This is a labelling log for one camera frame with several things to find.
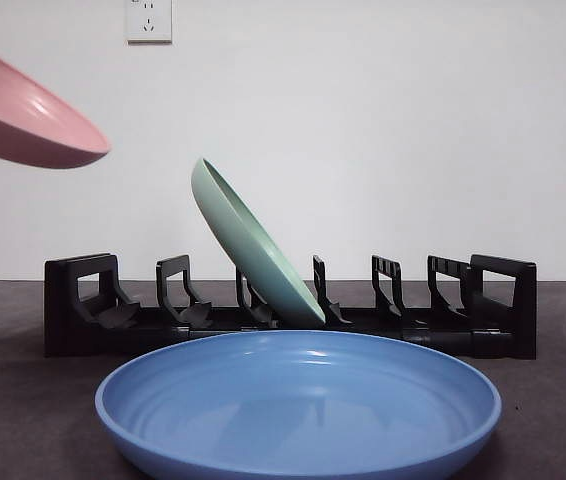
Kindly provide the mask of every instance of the outlet faceplate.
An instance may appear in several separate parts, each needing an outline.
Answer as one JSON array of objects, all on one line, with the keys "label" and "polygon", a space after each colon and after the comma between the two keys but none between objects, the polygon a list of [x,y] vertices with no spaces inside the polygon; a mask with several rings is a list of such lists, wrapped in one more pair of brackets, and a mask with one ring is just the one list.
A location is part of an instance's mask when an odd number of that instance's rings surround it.
[{"label": "outlet faceplate", "polygon": [[127,42],[172,43],[172,0],[127,0]]}]

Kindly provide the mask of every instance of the plastic plate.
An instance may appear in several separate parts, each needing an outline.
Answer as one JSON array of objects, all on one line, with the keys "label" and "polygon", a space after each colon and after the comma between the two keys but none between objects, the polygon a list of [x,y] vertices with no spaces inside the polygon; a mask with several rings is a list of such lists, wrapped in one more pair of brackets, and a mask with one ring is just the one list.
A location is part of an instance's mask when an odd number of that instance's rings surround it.
[{"label": "plastic plate", "polygon": [[108,140],[87,118],[0,60],[0,158],[73,168],[109,150]]},{"label": "plastic plate", "polygon": [[161,479],[444,479],[501,401],[448,355],[368,335],[234,333],[111,373],[96,409],[120,451]]},{"label": "plastic plate", "polygon": [[194,167],[192,192],[216,239],[265,301],[291,325],[322,327],[325,314],[299,274],[207,160]]}]

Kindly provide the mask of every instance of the blue plate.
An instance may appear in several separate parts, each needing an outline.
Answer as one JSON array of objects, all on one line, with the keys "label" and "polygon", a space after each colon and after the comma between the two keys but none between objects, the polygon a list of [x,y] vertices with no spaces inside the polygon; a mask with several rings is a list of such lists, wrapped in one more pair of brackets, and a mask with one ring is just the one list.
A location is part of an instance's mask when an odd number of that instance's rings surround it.
[{"label": "blue plate", "polygon": [[157,479],[444,479],[484,445],[499,394],[471,366],[397,340],[235,333],[111,373],[96,409]]}]

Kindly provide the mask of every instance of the dish rack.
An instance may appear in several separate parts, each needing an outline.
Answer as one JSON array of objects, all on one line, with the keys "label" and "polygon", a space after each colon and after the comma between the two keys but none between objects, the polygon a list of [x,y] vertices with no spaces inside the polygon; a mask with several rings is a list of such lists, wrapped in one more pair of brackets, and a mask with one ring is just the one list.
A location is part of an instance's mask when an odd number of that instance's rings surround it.
[{"label": "dish rack", "polygon": [[[536,358],[536,264],[487,255],[461,262],[427,258],[430,307],[403,302],[401,267],[372,256],[373,307],[347,307],[328,297],[325,263],[313,258],[314,286],[325,313],[325,330],[394,338],[470,357]],[[513,278],[512,304],[484,295],[483,272]],[[79,295],[79,279],[98,274],[98,293]],[[188,305],[172,305],[168,279],[182,274]],[[437,274],[459,280],[462,306],[451,306],[437,286]],[[381,277],[389,279],[387,295]],[[230,332],[293,329],[259,296],[237,269],[236,306],[204,301],[190,280],[187,255],[156,264],[158,307],[133,302],[121,288],[116,255],[100,253],[45,263],[46,356],[100,353],[139,355],[175,343]]]}]

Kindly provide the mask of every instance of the mint green plate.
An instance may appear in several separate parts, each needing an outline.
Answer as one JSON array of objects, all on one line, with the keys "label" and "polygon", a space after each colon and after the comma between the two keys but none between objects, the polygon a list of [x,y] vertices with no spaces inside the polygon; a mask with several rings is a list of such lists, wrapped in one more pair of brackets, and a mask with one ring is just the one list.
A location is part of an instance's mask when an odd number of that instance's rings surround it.
[{"label": "mint green plate", "polygon": [[299,328],[323,326],[325,314],[299,274],[205,159],[200,159],[192,172],[192,192],[225,253],[286,323]]}]

